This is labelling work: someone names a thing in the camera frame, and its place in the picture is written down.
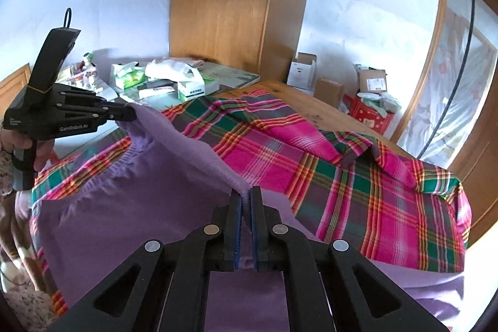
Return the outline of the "person's left hand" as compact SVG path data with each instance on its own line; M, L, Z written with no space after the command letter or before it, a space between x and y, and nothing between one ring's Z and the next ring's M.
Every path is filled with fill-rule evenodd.
M1 127L1 194L33 187L53 146L54 140L37 142L18 131Z

